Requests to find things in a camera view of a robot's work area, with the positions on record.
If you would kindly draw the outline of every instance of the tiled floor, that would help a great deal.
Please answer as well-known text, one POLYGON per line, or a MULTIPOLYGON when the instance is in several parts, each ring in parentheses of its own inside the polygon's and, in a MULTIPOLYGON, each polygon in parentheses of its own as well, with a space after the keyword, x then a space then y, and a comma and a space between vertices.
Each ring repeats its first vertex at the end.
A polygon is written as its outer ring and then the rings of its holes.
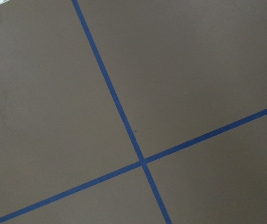
POLYGON ((267 224, 267 1, 0 6, 0 223, 267 224))

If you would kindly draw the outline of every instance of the blue line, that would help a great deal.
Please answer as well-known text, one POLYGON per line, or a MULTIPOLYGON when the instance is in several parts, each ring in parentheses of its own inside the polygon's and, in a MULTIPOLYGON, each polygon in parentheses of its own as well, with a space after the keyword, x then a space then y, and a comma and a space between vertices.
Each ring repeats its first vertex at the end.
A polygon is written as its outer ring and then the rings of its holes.
POLYGON ((130 164, 130 165, 126 166, 126 167, 117 169, 117 170, 115 170, 113 172, 110 172, 110 173, 104 175, 104 176, 98 177, 98 178, 96 178, 94 180, 91 180, 89 182, 83 183, 83 184, 81 184, 79 186, 76 186, 76 187, 71 188, 71 189, 69 189, 67 191, 64 191, 62 193, 59 193, 57 195, 54 195, 52 197, 49 197, 49 198, 44 199, 42 201, 39 201, 39 202, 37 202, 35 204, 32 204, 32 205, 30 205, 28 207, 25 207, 23 209, 20 209, 20 210, 17 210, 15 212, 12 212, 12 213, 10 213, 8 215, 5 215, 5 216, 0 218, 0 223, 8 221, 9 219, 15 218, 17 216, 23 215, 23 214, 25 214, 27 212, 30 212, 30 211, 33 211, 35 209, 38 209, 38 208, 40 208, 40 207, 42 207, 44 205, 53 203, 53 202, 55 202, 57 200, 60 200, 60 199, 62 199, 64 197, 67 197, 69 195, 73 195, 73 194, 75 194, 75 193, 77 193, 79 191, 85 190, 85 189, 87 189, 89 187, 92 187, 92 186, 94 186, 96 184, 99 184, 101 182, 107 181, 107 180, 109 180, 109 179, 111 179, 113 177, 119 176, 120 174, 126 173, 126 172, 128 172, 130 170, 133 170, 133 169, 136 169, 136 168, 138 168, 140 166, 141 166, 140 162, 135 162, 135 163, 130 164))
POLYGON ((86 22, 86 20, 84 18, 83 12, 82 12, 77 0, 72 0, 72 3, 73 3, 74 8, 75 8, 75 10, 77 12, 78 18, 79 18, 79 20, 80 20, 80 22, 82 24, 83 30, 84 30, 84 32, 85 32, 85 34, 87 36, 89 44, 90 44, 90 46, 92 48, 92 51, 94 53, 94 56, 95 56, 95 59, 96 59, 98 65, 99 65, 101 73, 102 73, 102 75, 103 75, 103 77, 105 79, 105 82, 106 82, 107 87, 108 87, 108 89, 110 91, 110 94, 111 94, 111 96, 113 98, 113 101, 114 101, 114 103, 115 103, 115 105, 117 107, 117 110, 118 110, 119 115, 120 115, 120 117, 122 119, 122 122, 123 122, 123 124, 125 126, 127 134, 128 134, 128 136, 129 136, 129 138, 130 138, 130 140, 132 142, 132 145, 133 145, 133 147, 135 149, 135 152, 136 152, 136 154, 137 154, 137 156, 139 158, 139 161, 140 161, 140 163, 142 165, 144 173, 145 173, 145 175, 146 175, 146 177, 148 179, 150 187, 151 187, 151 189, 153 191, 153 194, 154 194, 154 196, 156 198, 156 201, 157 201, 157 203, 158 203, 158 205, 160 207, 160 210, 161 210, 161 212, 163 214, 163 217, 164 217, 164 219, 165 219, 167 224, 172 224, 171 219, 169 217, 169 214, 167 212, 167 209, 166 209, 166 207, 165 207, 165 205, 164 205, 164 203, 162 201, 162 197, 161 197, 161 195, 160 195, 160 193, 159 193, 159 191, 157 189, 157 186, 156 186, 156 184, 154 182, 154 179, 153 179, 153 177, 152 177, 152 175, 150 173, 150 170, 149 170, 149 168, 147 166, 147 163, 145 163, 145 158, 143 156, 143 153, 142 153, 142 151, 140 149, 140 146, 139 146, 139 144, 137 142, 137 139, 135 138, 134 132, 133 132, 133 130, 132 130, 132 128, 131 128, 131 126, 130 126, 130 124, 128 122, 128 119, 127 119, 127 117, 125 115, 123 107, 122 107, 122 105, 120 103, 120 100, 119 100, 119 98, 117 96, 115 88, 114 88, 114 86, 113 86, 113 84, 111 82, 111 79, 110 79, 110 77, 108 75, 108 72, 107 72, 107 70, 105 68, 105 65, 104 65, 104 63, 103 63, 103 61, 101 59, 100 53, 99 53, 99 51, 98 51, 98 49, 96 47, 95 41, 94 41, 94 39, 92 37, 92 34, 91 34, 90 30, 89 30, 88 24, 87 24, 87 22, 86 22))
POLYGON ((154 155, 146 158, 145 161, 146 161, 146 163, 153 162, 153 161, 158 160, 158 159, 160 159, 162 157, 165 157, 167 155, 173 154, 173 153, 175 153, 177 151, 180 151, 180 150, 183 150, 183 149, 185 149, 187 147, 195 145, 195 144, 197 144, 197 143, 199 143, 201 141, 207 140, 207 139, 212 138, 212 137, 214 137, 216 135, 219 135, 221 133, 224 133, 224 132, 227 132, 227 131, 229 131, 231 129, 234 129, 234 128, 238 127, 238 126, 244 125, 244 124, 246 124, 246 123, 248 123, 250 121, 253 121, 253 120, 256 120, 258 118, 261 118, 261 117, 263 117, 265 115, 267 115, 267 109, 265 109, 263 111, 260 111, 258 113, 252 114, 252 115, 250 115, 248 117, 245 117, 243 119, 237 120, 237 121, 235 121, 233 123, 230 123, 230 124, 228 124, 228 125, 226 125, 224 127, 218 128, 218 129, 216 129, 216 130, 214 130, 212 132, 208 132, 208 133, 206 133, 204 135, 196 137, 196 138, 194 138, 192 140, 189 140, 189 141, 187 141, 185 143, 182 143, 182 144, 179 144, 179 145, 174 146, 172 148, 169 148, 167 150, 164 150, 164 151, 162 151, 160 153, 154 154, 154 155))

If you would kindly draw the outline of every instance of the blue grout line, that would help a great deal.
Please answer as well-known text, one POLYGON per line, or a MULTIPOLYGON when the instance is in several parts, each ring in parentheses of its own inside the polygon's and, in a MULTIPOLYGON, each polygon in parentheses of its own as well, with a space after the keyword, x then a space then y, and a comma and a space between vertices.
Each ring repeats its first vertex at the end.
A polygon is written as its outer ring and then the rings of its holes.
POLYGON ((192 140, 189 140, 189 141, 187 141, 185 143, 182 143, 182 144, 179 144, 179 145, 174 146, 172 148, 169 148, 167 150, 164 150, 164 151, 162 151, 160 153, 154 154, 154 155, 146 158, 145 161, 146 161, 146 163, 153 162, 153 161, 158 160, 158 159, 160 159, 162 157, 165 157, 167 155, 173 154, 173 153, 175 153, 177 151, 180 151, 180 150, 183 150, 183 149, 185 149, 187 147, 195 145, 195 144, 197 144, 197 143, 199 143, 201 141, 205 141, 205 140, 210 139, 210 138, 212 138, 212 137, 214 137, 216 135, 219 135, 221 133, 230 131, 231 129, 234 129, 234 128, 238 127, 238 126, 244 125, 244 124, 246 124, 246 123, 248 123, 250 121, 253 121, 253 120, 256 120, 258 118, 261 118, 261 117, 263 117, 265 115, 267 115, 267 109, 265 109, 263 111, 260 111, 260 112, 257 112, 255 114, 252 114, 252 115, 250 115, 248 117, 245 117, 243 119, 237 120, 237 121, 235 121, 233 123, 230 123, 230 124, 228 124, 226 126, 218 128, 218 129, 216 129, 214 131, 211 131, 211 132, 208 132, 206 134, 203 134, 203 135, 201 135, 199 137, 196 137, 196 138, 194 138, 192 140))
POLYGON ((42 207, 44 205, 53 203, 53 202, 55 202, 57 200, 65 198, 67 196, 73 195, 73 194, 75 194, 75 193, 77 193, 79 191, 82 191, 82 190, 85 190, 87 188, 90 188, 90 187, 92 187, 92 186, 94 186, 96 184, 99 184, 101 182, 107 181, 107 180, 109 180, 109 179, 111 179, 113 177, 119 176, 119 175, 121 175, 123 173, 126 173, 126 172, 128 172, 130 170, 136 169, 136 168, 138 168, 140 166, 141 166, 140 162, 135 162, 135 163, 130 164, 130 165, 126 166, 126 167, 117 169, 117 170, 115 170, 113 172, 110 172, 110 173, 108 173, 106 175, 98 177, 98 178, 96 178, 94 180, 91 180, 89 182, 83 183, 83 184, 78 185, 78 186, 76 186, 74 188, 66 190, 66 191, 64 191, 62 193, 59 193, 57 195, 54 195, 52 197, 46 198, 46 199, 44 199, 42 201, 39 201, 39 202, 37 202, 35 204, 32 204, 32 205, 30 205, 28 207, 25 207, 23 209, 20 209, 20 210, 17 210, 15 212, 12 212, 12 213, 10 213, 8 215, 5 215, 5 216, 0 218, 0 223, 8 221, 8 220, 10 220, 12 218, 18 217, 20 215, 23 215, 23 214, 28 213, 30 211, 33 211, 35 209, 38 209, 38 208, 40 208, 40 207, 42 207))
POLYGON ((110 79, 110 77, 108 75, 108 72, 107 72, 107 70, 105 68, 105 65, 104 65, 104 63, 103 63, 103 61, 101 59, 100 53, 99 53, 99 51, 97 49, 95 41, 94 41, 94 39, 92 37, 92 34, 91 34, 90 30, 89 30, 88 24, 87 24, 87 22, 86 22, 86 20, 84 18, 83 12, 82 12, 77 0, 72 0, 72 3, 73 3, 74 8, 75 8, 75 10, 77 12, 78 18, 81 21, 83 30, 84 30, 84 32, 85 32, 85 34, 87 36, 89 44, 90 44, 90 46, 92 48, 92 51, 94 53, 95 59, 96 59, 98 65, 99 65, 101 73, 102 73, 102 75, 103 75, 103 77, 105 79, 107 87, 108 87, 108 89, 110 91, 110 94, 111 94, 111 96, 113 98, 113 101, 114 101, 114 103, 115 103, 115 105, 117 107, 117 110, 118 110, 119 115, 120 115, 120 117, 122 119, 122 122, 123 122, 123 124, 125 126, 127 134, 128 134, 128 136, 129 136, 129 138, 131 140, 131 143, 132 143, 132 145, 134 147, 134 150, 135 150, 135 152, 136 152, 136 154, 137 154, 137 156, 139 158, 139 161, 140 161, 140 163, 142 165, 142 168, 144 170, 145 176, 147 177, 147 180, 148 180, 148 182, 150 184, 150 187, 151 187, 152 192, 153 192, 153 194, 155 196, 155 199, 156 199, 156 201, 157 201, 157 203, 158 203, 158 205, 160 207, 162 215, 163 215, 163 217, 164 217, 164 219, 165 219, 167 224, 172 224, 171 219, 169 217, 169 214, 167 212, 167 209, 166 209, 166 207, 165 207, 165 205, 163 203, 162 197, 161 197, 161 195, 160 195, 160 193, 158 191, 158 188, 157 188, 157 186, 155 184, 155 181, 154 181, 154 179, 153 179, 153 177, 152 177, 152 175, 150 173, 150 170, 149 170, 149 168, 147 166, 147 163, 145 163, 145 158, 144 158, 143 153, 142 153, 142 151, 140 149, 138 141, 137 141, 137 139, 136 139, 136 137, 134 135, 134 132, 133 132, 133 130, 132 130, 132 128, 131 128, 131 126, 130 126, 130 124, 128 122, 128 119, 127 119, 127 117, 125 115, 125 112, 124 112, 123 107, 122 107, 122 105, 120 103, 118 95, 117 95, 117 93, 115 91, 115 88, 114 88, 112 82, 111 82, 111 79, 110 79))

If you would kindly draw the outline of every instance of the blue tape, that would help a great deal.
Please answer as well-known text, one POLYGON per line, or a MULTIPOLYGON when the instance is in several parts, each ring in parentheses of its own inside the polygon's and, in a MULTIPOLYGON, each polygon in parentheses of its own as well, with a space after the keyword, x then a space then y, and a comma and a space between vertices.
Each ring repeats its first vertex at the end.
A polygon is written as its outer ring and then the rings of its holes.
POLYGON ((158 159, 160 159, 162 157, 165 157, 167 155, 173 154, 173 153, 175 153, 177 151, 180 151, 180 150, 183 150, 183 149, 185 149, 187 147, 195 145, 195 144, 197 144, 197 143, 199 143, 201 141, 210 139, 210 138, 212 138, 212 137, 214 137, 216 135, 219 135, 221 133, 227 132, 227 131, 229 131, 231 129, 234 129, 234 128, 238 127, 238 126, 244 125, 244 124, 246 124, 246 123, 248 123, 248 122, 250 122, 252 120, 261 118, 261 117, 263 117, 265 115, 267 115, 267 109, 265 109, 263 111, 260 111, 258 113, 252 114, 252 115, 250 115, 248 117, 245 117, 243 119, 237 120, 237 121, 235 121, 235 122, 233 122, 231 124, 228 124, 228 125, 226 125, 224 127, 218 128, 218 129, 216 129, 216 130, 214 130, 212 132, 208 132, 208 133, 206 133, 204 135, 201 135, 201 136, 196 137, 196 138, 194 138, 192 140, 189 140, 189 141, 187 141, 185 143, 182 143, 182 144, 179 144, 179 145, 174 146, 172 148, 169 148, 169 149, 167 149, 165 151, 162 151, 160 153, 154 154, 154 155, 146 158, 145 161, 146 161, 146 163, 153 162, 153 161, 158 160, 158 159))
POLYGON ((69 195, 73 195, 73 194, 75 194, 75 193, 77 193, 79 191, 82 191, 82 190, 85 190, 87 188, 90 188, 90 187, 92 187, 92 186, 94 186, 96 184, 99 184, 101 182, 109 180, 109 179, 111 179, 113 177, 119 176, 120 174, 126 173, 126 172, 128 172, 130 170, 133 170, 133 169, 136 169, 136 168, 138 168, 140 166, 141 166, 141 164, 139 162, 135 162, 135 163, 130 164, 130 165, 126 166, 126 167, 117 169, 117 170, 115 170, 115 171, 113 171, 111 173, 108 173, 108 174, 104 175, 104 176, 101 176, 101 177, 96 178, 94 180, 91 180, 89 182, 83 183, 83 184, 81 184, 79 186, 71 188, 71 189, 69 189, 67 191, 64 191, 64 192, 60 193, 60 194, 54 195, 52 197, 49 197, 49 198, 44 199, 42 201, 39 201, 39 202, 37 202, 35 204, 32 204, 32 205, 30 205, 28 207, 25 207, 23 209, 20 209, 20 210, 17 210, 15 212, 12 212, 12 213, 10 213, 10 214, 8 214, 6 216, 3 216, 3 217, 0 218, 0 223, 8 221, 9 219, 18 217, 20 215, 23 215, 23 214, 28 213, 30 211, 33 211, 35 209, 38 209, 38 208, 40 208, 42 206, 45 206, 47 204, 53 203, 53 202, 55 202, 57 200, 60 200, 60 199, 62 199, 64 197, 67 197, 69 195))
POLYGON ((117 107, 117 110, 118 110, 119 115, 120 115, 120 117, 122 119, 124 127, 125 127, 125 129, 127 131, 127 134, 128 134, 128 136, 130 138, 130 141, 131 141, 131 143, 132 143, 132 145, 134 147, 134 150, 135 150, 135 152, 136 152, 136 154, 137 154, 137 156, 139 158, 139 161, 140 161, 140 163, 142 165, 142 168, 144 170, 144 173, 145 173, 145 175, 146 175, 146 177, 148 179, 148 182, 149 182, 150 187, 151 187, 151 189, 153 191, 153 194, 154 194, 154 196, 156 198, 156 201, 157 201, 157 203, 158 203, 158 205, 159 205, 159 207, 161 209, 163 217, 164 217, 164 219, 165 219, 167 224, 172 224, 171 219, 169 217, 169 214, 167 212, 167 209, 166 209, 166 207, 165 207, 165 205, 164 205, 164 203, 162 201, 162 197, 161 197, 161 195, 160 195, 160 193, 159 193, 159 191, 158 191, 158 189, 156 187, 156 184, 155 184, 154 179, 153 179, 153 177, 152 177, 152 175, 151 175, 151 173, 149 171, 147 163, 145 163, 145 158, 143 156, 143 153, 142 153, 142 151, 140 149, 140 146, 139 146, 139 144, 137 142, 137 139, 136 139, 136 137, 134 135, 134 132, 133 132, 133 130, 132 130, 132 128, 131 128, 131 126, 130 126, 130 124, 128 122, 128 119, 127 119, 127 117, 125 115, 123 107, 122 107, 122 105, 120 103, 120 100, 119 100, 119 98, 117 96, 115 88, 114 88, 114 86, 113 86, 113 84, 111 82, 111 79, 110 79, 110 77, 109 77, 109 75, 107 73, 105 65, 104 65, 104 63, 103 63, 103 61, 101 59, 100 53, 99 53, 99 51, 98 51, 98 49, 96 47, 95 41, 94 41, 94 39, 92 37, 92 34, 91 34, 90 30, 89 30, 89 27, 88 27, 87 22, 86 22, 86 20, 84 18, 82 10, 81 10, 81 8, 80 8, 80 6, 78 4, 78 1, 77 0, 72 0, 72 3, 73 3, 74 8, 75 8, 75 10, 77 12, 78 18, 81 21, 83 30, 84 30, 84 32, 85 32, 85 34, 87 36, 88 42, 89 42, 89 44, 90 44, 90 46, 92 48, 92 51, 93 51, 94 56, 95 56, 95 59, 96 59, 98 65, 99 65, 101 73, 102 73, 102 75, 103 75, 103 77, 105 79, 106 85, 107 85, 107 87, 108 87, 108 89, 110 91, 110 94, 111 94, 111 96, 113 98, 113 101, 114 101, 114 103, 115 103, 115 105, 117 107))

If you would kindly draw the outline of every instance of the gray surface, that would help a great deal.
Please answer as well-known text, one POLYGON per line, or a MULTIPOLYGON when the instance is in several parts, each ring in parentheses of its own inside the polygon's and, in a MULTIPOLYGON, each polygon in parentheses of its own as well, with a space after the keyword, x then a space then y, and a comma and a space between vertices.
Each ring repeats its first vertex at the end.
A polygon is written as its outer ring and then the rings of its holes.
POLYGON ((79 2, 146 156, 267 108, 267 1, 79 2))
POLYGON ((0 6, 0 216, 137 160, 71 1, 0 6))
POLYGON ((20 216, 6 224, 163 224, 141 168, 20 216))
POLYGON ((149 168, 173 224, 267 224, 267 116, 149 168))

